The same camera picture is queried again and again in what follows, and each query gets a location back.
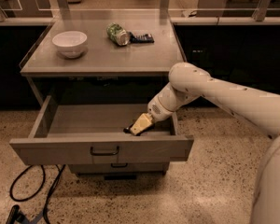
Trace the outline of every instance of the floor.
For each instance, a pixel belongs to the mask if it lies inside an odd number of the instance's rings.
[[[90,1],[96,8],[122,8],[115,0]],[[157,0],[133,0],[135,5],[138,2],[142,7]],[[0,223],[6,223],[14,204],[35,220],[57,174],[56,167],[46,166],[47,182],[37,196],[24,203],[10,199],[9,188],[25,165],[9,141],[27,137],[37,113],[0,111]],[[171,162],[166,175],[144,174],[135,180],[77,177],[66,167],[49,202],[50,222],[247,224],[259,160],[271,141],[216,107],[185,106],[177,116],[180,134],[193,135],[195,140],[188,161]],[[36,167],[18,182],[14,195],[27,197],[40,183]]]

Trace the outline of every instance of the green can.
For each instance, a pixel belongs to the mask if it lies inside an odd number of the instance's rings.
[[[130,41],[130,34],[116,23],[108,25],[106,32],[109,38],[119,46],[126,46]]]

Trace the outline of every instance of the gray table surface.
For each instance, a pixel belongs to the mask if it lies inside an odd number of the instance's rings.
[[[118,47],[107,36],[106,27],[116,22],[135,35],[151,33],[153,44]],[[77,59],[66,59],[52,44],[61,32],[78,30],[88,36],[88,48]],[[97,75],[167,75],[175,63],[183,62],[174,29],[158,10],[68,11],[57,19],[40,46],[21,70],[25,77]]]

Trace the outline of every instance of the soda can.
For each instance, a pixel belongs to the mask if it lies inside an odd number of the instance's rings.
[[[109,38],[119,46],[126,46],[130,41],[130,34],[116,23],[108,25],[106,32]]]

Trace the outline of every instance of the drawer handle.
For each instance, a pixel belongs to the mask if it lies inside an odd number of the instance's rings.
[[[112,168],[126,168],[128,166],[128,163],[123,163],[123,164],[114,164],[111,163]]]
[[[116,151],[113,153],[95,153],[93,151],[93,147],[91,147],[91,154],[92,154],[92,156],[114,156],[114,155],[119,154],[119,146],[116,147]]]

